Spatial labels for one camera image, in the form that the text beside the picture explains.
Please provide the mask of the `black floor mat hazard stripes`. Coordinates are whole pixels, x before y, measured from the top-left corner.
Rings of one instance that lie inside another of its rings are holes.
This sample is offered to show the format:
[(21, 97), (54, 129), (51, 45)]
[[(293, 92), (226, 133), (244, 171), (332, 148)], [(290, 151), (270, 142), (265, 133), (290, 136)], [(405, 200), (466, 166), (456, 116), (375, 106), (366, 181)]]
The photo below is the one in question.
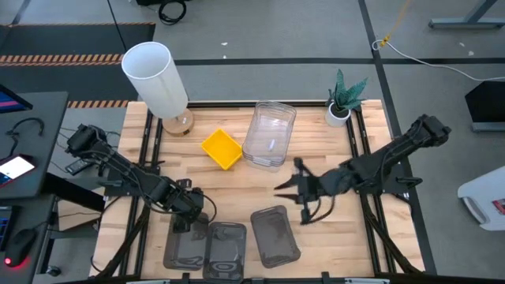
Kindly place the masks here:
[(137, 100), (125, 52), (151, 41), (152, 22), (0, 24), (0, 84), (20, 94), (67, 92), (69, 108), (118, 108)]

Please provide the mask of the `black aluminium table frame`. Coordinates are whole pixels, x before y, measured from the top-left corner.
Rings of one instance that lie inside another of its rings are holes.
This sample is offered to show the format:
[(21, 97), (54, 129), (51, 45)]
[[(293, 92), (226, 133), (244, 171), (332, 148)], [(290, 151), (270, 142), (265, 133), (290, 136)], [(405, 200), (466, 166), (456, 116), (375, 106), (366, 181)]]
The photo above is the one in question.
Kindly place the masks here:
[[(163, 132), (159, 139), (161, 172), (176, 178), (190, 178), (201, 187), (218, 207), (218, 222), (243, 223), (247, 228), (245, 278), (321, 278), (329, 272), (333, 278), (373, 276), (372, 261), (364, 217), (358, 195), (348, 192), (336, 199), (332, 215), (310, 226), (300, 226), (301, 206), (274, 197), (273, 188), (290, 178), (292, 158), (301, 156), (317, 175), (336, 167), (351, 157), (346, 127), (332, 128), (324, 120), (324, 103), (296, 107), (297, 116), (287, 159), (278, 172), (251, 167), (239, 160), (229, 170), (222, 170), (202, 150), (200, 144), (215, 130), (223, 129), (240, 144), (245, 139), (256, 102), (192, 103), (195, 125), (187, 136), (170, 136)], [(382, 102), (364, 101), (362, 116), (371, 151), (388, 142), (391, 134)], [(138, 160), (148, 109), (144, 103), (127, 106), (120, 139), (120, 152)], [(383, 194), (383, 213), (391, 238), (415, 268), (425, 265), (412, 221), (410, 206), (398, 198)], [(125, 238), (132, 198), (123, 197), (103, 216), (94, 251), (94, 265), (103, 269)], [(250, 223), (254, 211), (281, 204), (286, 207), (301, 258), (272, 269), (260, 262), (260, 254)], [(140, 276), (142, 279), (169, 278), (180, 280), (184, 271), (166, 269), (163, 265), (170, 216), (151, 213)]]

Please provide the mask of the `black computer mouse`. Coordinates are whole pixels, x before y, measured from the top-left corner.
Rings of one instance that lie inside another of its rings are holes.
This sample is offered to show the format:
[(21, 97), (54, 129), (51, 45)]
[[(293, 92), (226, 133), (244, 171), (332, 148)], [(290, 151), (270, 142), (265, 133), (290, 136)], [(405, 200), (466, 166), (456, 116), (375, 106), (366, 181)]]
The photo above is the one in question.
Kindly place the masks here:
[(35, 229), (23, 229), (16, 233), (6, 247), (4, 264), (7, 267), (20, 266), (27, 258), (36, 236)]

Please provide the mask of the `grey metal table foot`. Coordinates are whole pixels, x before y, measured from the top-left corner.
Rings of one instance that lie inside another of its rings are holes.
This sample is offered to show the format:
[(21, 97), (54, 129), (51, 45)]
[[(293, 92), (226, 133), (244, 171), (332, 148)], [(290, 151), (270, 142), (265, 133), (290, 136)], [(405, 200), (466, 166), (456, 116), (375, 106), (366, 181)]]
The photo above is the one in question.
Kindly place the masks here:
[(500, 29), (505, 26), (505, 17), (498, 18), (485, 16), (485, 14), (497, 3), (497, 1), (498, 0), (480, 0), (480, 2), (476, 4), (464, 17), (433, 18), (429, 21), (428, 26), (431, 29)]

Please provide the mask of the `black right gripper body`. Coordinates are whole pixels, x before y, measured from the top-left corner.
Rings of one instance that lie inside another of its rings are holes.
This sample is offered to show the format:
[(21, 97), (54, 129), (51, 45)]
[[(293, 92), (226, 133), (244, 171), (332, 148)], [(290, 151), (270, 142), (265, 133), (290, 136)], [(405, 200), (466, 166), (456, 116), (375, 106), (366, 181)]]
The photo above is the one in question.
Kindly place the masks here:
[(322, 196), (337, 196), (343, 191), (344, 173), (329, 170), (322, 176), (308, 175), (297, 179), (297, 204), (318, 200)]

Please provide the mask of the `smoky grey plastic basket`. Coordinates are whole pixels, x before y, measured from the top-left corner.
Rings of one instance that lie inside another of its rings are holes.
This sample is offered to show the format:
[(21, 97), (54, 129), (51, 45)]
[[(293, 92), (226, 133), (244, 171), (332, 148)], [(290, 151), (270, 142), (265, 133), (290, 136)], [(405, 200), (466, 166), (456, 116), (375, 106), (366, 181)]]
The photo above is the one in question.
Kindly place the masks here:
[(172, 218), (167, 234), (163, 266), (183, 271), (200, 270), (204, 265), (208, 225), (193, 223), (189, 232), (176, 234), (172, 232)]
[(284, 206), (255, 211), (251, 214), (250, 222), (264, 267), (279, 267), (301, 257)]
[(234, 222), (208, 228), (203, 279), (210, 284), (241, 284), (244, 279), (247, 229)]

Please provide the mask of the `potted snake plant white pot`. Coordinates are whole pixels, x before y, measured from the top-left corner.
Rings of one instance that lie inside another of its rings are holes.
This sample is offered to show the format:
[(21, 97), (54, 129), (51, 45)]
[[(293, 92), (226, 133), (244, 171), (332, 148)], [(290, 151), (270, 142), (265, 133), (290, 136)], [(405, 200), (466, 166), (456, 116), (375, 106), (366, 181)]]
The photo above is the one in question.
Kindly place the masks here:
[(365, 78), (350, 88), (345, 86), (344, 74), (341, 69), (336, 73), (336, 82), (333, 90), (329, 89), (329, 97), (326, 102), (327, 113), (325, 122), (331, 127), (341, 127), (350, 119), (351, 111), (357, 109), (364, 99), (362, 92), (367, 86), (368, 78)]

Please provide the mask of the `black handheld remote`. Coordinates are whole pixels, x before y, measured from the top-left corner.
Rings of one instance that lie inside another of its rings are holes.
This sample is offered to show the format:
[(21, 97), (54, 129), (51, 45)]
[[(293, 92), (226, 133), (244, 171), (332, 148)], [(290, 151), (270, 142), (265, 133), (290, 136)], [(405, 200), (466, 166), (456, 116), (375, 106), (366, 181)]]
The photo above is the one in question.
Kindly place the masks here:
[(70, 163), (68, 166), (66, 166), (65, 171), (68, 174), (75, 176), (93, 165), (94, 165), (93, 161), (89, 159), (78, 159)]

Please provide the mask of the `smartphone with lit screen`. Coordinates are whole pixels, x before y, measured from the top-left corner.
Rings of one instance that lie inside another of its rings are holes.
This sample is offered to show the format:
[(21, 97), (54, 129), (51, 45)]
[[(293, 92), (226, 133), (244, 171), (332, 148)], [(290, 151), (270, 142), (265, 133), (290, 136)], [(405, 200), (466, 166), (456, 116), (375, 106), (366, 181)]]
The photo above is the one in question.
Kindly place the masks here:
[(36, 166), (30, 158), (23, 155), (17, 155), (0, 162), (0, 188), (35, 168)]

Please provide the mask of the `black side desk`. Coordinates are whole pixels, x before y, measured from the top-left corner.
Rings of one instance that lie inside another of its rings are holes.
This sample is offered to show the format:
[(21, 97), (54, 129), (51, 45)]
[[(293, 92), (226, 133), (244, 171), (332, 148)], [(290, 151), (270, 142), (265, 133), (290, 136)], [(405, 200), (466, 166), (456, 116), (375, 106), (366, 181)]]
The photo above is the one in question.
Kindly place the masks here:
[(6, 157), (13, 140), (6, 132), (24, 118), (39, 118), (44, 122), (44, 130), (39, 133), (39, 123), (27, 121), (17, 127), (19, 132), (15, 155), (28, 155), (36, 168), (9, 184), (0, 187), (0, 199), (29, 198), (43, 191), (47, 169), (53, 154), (55, 141), (69, 94), (67, 92), (30, 92), (19, 96), (32, 104), (31, 110), (0, 114), (0, 159)]

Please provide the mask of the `white shade wooden base lamp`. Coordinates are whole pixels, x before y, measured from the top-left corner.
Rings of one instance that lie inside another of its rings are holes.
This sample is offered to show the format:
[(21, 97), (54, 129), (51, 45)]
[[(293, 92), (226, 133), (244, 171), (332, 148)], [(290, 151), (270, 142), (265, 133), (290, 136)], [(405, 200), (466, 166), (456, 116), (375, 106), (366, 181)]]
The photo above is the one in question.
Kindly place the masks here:
[(163, 129), (184, 136), (194, 126), (189, 97), (169, 49), (158, 42), (131, 47), (122, 58), (122, 71)]

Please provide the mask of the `black box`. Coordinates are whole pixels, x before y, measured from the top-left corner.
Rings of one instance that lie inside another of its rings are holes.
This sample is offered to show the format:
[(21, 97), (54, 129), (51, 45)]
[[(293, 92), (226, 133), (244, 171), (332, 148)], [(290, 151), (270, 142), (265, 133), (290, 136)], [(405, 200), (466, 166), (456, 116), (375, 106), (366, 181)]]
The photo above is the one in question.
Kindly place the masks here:
[(505, 132), (505, 82), (482, 82), (465, 100), (474, 132)]

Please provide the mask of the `computer monitor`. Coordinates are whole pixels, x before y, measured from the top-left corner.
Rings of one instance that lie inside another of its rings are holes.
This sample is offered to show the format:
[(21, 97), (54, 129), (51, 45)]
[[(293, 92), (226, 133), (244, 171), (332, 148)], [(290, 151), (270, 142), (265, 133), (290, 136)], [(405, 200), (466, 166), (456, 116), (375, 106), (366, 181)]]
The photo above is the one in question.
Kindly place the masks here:
[(33, 105), (0, 84), (0, 114), (31, 110)]

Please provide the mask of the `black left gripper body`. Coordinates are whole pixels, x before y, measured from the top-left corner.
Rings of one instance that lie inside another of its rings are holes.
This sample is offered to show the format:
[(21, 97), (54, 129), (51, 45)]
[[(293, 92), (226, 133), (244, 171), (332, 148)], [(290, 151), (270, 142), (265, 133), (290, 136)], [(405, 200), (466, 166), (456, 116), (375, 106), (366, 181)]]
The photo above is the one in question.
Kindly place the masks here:
[(171, 202), (170, 210), (186, 222), (195, 222), (204, 208), (204, 193), (201, 188), (183, 189)]

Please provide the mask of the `yellow slotted plastic basket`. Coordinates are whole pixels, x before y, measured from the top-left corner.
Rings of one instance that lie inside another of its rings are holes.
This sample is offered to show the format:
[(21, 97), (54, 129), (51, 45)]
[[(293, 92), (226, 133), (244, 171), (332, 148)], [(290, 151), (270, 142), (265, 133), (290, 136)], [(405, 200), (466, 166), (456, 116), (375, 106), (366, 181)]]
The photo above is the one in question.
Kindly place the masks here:
[(223, 170), (242, 157), (241, 145), (222, 129), (215, 130), (200, 146)]

